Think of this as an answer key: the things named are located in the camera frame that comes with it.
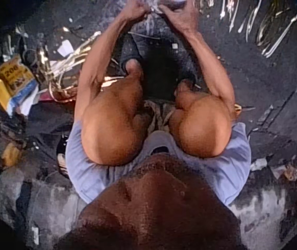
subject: hand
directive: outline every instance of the hand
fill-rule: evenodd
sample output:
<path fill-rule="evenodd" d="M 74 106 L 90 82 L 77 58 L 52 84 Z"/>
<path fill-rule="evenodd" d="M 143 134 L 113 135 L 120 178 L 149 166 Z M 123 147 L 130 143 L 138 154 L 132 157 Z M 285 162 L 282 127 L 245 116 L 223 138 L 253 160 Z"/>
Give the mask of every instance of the hand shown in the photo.
<path fill-rule="evenodd" d="M 140 0 L 128 0 L 126 6 L 123 8 L 121 14 L 129 21 L 144 18 L 144 16 L 151 12 L 148 4 Z"/>
<path fill-rule="evenodd" d="M 198 9 L 195 7 L 195 0 L 187 0 L 183 9 L 170 10 L 165 5 L 159 5 L 159 9 L 167 16 L 173 26 L 183 35 L 197 32 Z"/>

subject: white paper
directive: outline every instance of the white paper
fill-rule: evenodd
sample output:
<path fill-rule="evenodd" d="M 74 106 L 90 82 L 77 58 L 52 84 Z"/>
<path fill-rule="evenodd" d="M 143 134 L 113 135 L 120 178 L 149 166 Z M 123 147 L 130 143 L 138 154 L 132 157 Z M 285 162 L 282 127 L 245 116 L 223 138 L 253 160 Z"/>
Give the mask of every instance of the white paper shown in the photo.
<path fill-rule="evenodd" d="M 32 227 L 32 231 L 33 231 L 34 243 L 35 243 L 35 245 L 38 246 L 40 244 L 39 228 Z"/>
<path fill-rule="evenodd" d="M 61 43 L 61 46 L 58 48 L 58 53 L 60 53 L 63 57 L 66 57 L 74 52 L 72 44 L 69 40 L 64 40 Z"/>
<path fill-rule="evenodd" d="M 257 159 L 255 162 L 251 164 L 251 171 L 262 170 L 266 166 L 268 166 L 266 158 Z"/>
<path fill-rule="evenodd" d="M 30 108 L 33 105 L 35 96 L 37 95 L 38 91 L 39 91 L 39 87 L 36 86 L 35 89 L 32 91 L 32 93 L 30 93 L 30 95 L 27 96 L 27 98 L 20 104 L 20 112 L 24 116 L 28 116 Z"/>

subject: paper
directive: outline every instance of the paper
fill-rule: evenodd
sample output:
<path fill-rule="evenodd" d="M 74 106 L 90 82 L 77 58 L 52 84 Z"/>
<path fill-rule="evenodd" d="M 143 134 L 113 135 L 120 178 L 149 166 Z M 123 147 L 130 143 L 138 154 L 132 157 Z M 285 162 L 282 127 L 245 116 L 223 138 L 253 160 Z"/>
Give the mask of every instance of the paper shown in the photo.
<path fill-rule="evenodd" d="M 58 53 L 60 53 L 63 57 L 66 57 L 74 52 L 72 44 L 69 40 L 64 40 L 61 43 L 61 46 L 58 48 Z"/>
<path fill-rule="evenodd" d="M 280 165 L 280 166 L 274 166 L 270 167 L 271 171 L 273 172 L 274 177 L 278 180 L 279 177 L 281 177 L 282 174 L 286 171 L 286 166 L 285 165 Z"/>
<path fill-rule="evenodd" d="M 35 96 L 37 95 L 38 91 L 39 91 L 39 87 L 36 86 L 35 89 L 32 91 L 32 93 L 30 93 L 30 95 L 27 96 L 27 98 L 20 104 L 20 112 L 24 116 L 28 116 L 30 108 L 34 104 L 34 99 L 35 99 Z"/>
<path fill-rule="evenodd" d="M 20 55 L 0 65 L 0 105 L 9 116 L 37 85 L 33 73 L 21 62 Z"/>
<path fill-rule="evenodd" d="M 266 166 L 268 166 L 266 158 L 257 159 L 255 162 L 251 164 L 251 171 L 262 170 Z"/>
<path fill-rule="evenodd" d="M 32 227 L 32 231 L 33 231 L 34 244 L 38 246 L 40 244 L 39 228 Z"/>

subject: knee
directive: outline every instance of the knee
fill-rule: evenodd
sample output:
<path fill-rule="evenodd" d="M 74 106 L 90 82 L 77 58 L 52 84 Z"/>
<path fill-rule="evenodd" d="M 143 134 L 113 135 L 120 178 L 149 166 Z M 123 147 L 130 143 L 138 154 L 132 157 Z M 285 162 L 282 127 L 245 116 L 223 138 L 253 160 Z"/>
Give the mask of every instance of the knee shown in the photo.
<path fill-rule="evenodd" d="M 232 128 L 228 109 L 220 102 L 205 97 L 189 109 L 179 127 L 179 144 L 186 153 L 209 158 L 223 152 Z"/>
<path fill-rule="evenodd" d="M 133 132 L 82 134 L 83 149 L 94 163 L 121 166 L 131 162 L 141 149 L 142 142 Z"/>
<path fill-rule="evenodd" d="M 175 99 L 176 106 L 183 110 L 189 110 L 190 107 L 198 100 L 208 96 L 203 92 L 183 91 L 178 93 Z"/>
<path fill-rule="evenodd" d="M 117 82 L 113 83 L 110 88 L 112 91 L 116 91 L 116 93 L 119 93 L 120 91 L 126 91 L 126 92 L 138 92 L 142 93 L 142 84 L 140 78 L 137 76 L 129 75 L 123 79 L 118 80 Z"/>

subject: floor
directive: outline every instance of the floor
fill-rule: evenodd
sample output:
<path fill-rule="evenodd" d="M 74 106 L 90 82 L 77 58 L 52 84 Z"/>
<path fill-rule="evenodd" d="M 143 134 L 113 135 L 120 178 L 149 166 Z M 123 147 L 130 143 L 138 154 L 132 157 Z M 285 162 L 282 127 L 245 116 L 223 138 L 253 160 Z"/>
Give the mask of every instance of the floor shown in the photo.
<path fill-rule="evenodd" d="M 31 48 L 35 47 L 37 33 L 43 32 L 47 36 L 51 59 L 60 59 L 61 56 L 53 51 L 62 40 L 68 39 L 74 48 L 81 43 L 80 38 L 64 33 L 63 26 L 81 25 L 83 28 L 78 34 L 88 37 L 97 30 L 106 29 L 124 3 L 125 0 L 37 1 L 31 7 L 33 11 L 27 10 L 21 21 L 29 34 Z M 269 166 L 278 165 L 297 155 L 297 93 L 294 93 L 297 88 L 297 22 L 273 56 L 266 59 L 253 41 L 268 1 L 259 10 L 248 43 L 244 33 L 237 32 L 248 5 L 240 5 L 235 28 L 229 33 L 227 20 L 218 18 L 220 4 L 215 1 L 213 8 L 205 10 L 200 16 L 199 29 L 221 57 L 235 88 L 237 103 L 255 107 L 240 117 L 250 135 L 252 158 L 267 157 Z M 10 24 L 17 21 L 13 16 Z M 172 100 L 177 78 L 185 71 L 194 73 L 198 85 L 205 89 L 197 64 L 185 49 L 187 46 L 171 32 L 163 18 L 153 15 L 133 27 L 133 31 L 160 38 L 135 36 L 147 62 L 144 88 L 147 97 Z M 171 48 L 172 43 L 178 44 L 177 50 Z M 258 126 L 258 119 L 271 105 L 274 109 L 267 121 Z M 38 108 L 40 111 L 33 110 L 32 114 L 48 110 L 48 107 Z M 57 107 L 50 112 L 56 113 L 59 113 Z M 62 119 L 70 120 L 69 117 L 70 113 L 66 113 Z M 36 115 L 29 121 L 28 127 L 36 134 L 38 128 L 42 130 L 46 118 L 38 121 Z M 59 236 L 70 230 L 85 203 L 78 198 L 71 183 L 58 173 L 57 167 L 42 160 L 38 150 L 32 148 L 25 152 L 19 166 L 0 175 L 0 218 L 21 232 L 22 239 L 30 247 L 50 249 Z M 280 249 L 297 233 L 297 181 L 276 180 L 269 168 L 252 172 L 230 209 L 240 219 L 242 238 L 249 249 Z M 36 228 L 39 231 L 37 238 L 34 237 Z"/>

